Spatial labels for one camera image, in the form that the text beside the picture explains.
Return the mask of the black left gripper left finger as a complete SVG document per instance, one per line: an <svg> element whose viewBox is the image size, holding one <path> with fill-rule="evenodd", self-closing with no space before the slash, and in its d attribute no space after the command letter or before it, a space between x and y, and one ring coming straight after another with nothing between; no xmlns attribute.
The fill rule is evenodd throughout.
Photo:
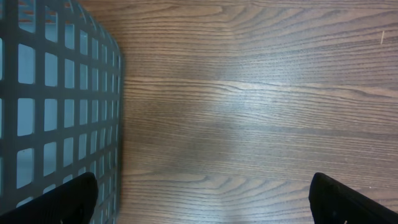
<svg viewBox="0 0 398 224"><path fill-rule="evenodd" d="M89 223L98 199L94 173L82 175L1 215L1 224Z"/></svg>

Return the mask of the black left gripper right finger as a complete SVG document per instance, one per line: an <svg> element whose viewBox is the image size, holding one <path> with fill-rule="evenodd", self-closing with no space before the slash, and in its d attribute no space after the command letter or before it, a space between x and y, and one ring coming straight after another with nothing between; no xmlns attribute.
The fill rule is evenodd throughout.
<svg viewBox="0 0 398 224"><path fill-rule="evenodd" d="M315 224L397 224L397 213L317 172L310 184L310 209Z"/></svg>

